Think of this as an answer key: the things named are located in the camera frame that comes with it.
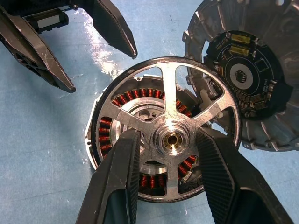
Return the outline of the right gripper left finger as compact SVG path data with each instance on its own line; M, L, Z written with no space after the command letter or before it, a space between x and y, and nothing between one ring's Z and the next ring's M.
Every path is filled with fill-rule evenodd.
M123 132L93 173L75 224L136 224L141 133Z

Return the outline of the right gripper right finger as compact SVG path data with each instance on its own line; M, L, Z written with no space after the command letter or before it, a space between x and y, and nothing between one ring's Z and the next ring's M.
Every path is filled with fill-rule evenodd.
M261 173L233 139L210 128L196 133L199 166L215 224L294 224Z

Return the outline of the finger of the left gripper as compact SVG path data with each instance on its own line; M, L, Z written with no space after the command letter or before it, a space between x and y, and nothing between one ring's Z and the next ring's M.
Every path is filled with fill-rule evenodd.
M22 17L10 15L1 5L0 42L16 61L50 85L68 93L76 91L59 61L33 27Z
M133 59L137 57L133 34L111 0L94 0L93 25L110 46Z

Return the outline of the motor housing with copper coils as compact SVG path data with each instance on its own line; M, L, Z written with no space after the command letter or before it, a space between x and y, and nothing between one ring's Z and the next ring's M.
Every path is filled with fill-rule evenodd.
M210 91L207 84L210 78L199 79L199 87L195 93L177 85L177 110L188 116L197 115L204 108L204 97L216 97L216 91ZM162 78L155 75L133 77L126 81L124 87L112 97L112 103L146 121L153 120L164 111L164 92ZM99 121L101 106L106 99L100 95L93 105L93 110L85 132L86 149L91 164L97 168L108 155L120 135L129 126L111 117L102 117ZM157 161L147 161L140 166L139 198L150 202L176 201L177 198L163 199L167 188L167 167ZM181 200L196 196L204 191L199 160L191 155L178 165L178 193Z

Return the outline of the blue plastic table cover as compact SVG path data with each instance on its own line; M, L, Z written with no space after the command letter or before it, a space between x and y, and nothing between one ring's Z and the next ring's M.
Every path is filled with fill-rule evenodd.
M182 34L203 0L112 0L136 59L109 46L83 10L43 32L76 86L69 94L20 65L0 43L0 224L75 224L92 167L84 133L94 100L134 64L183 56Z

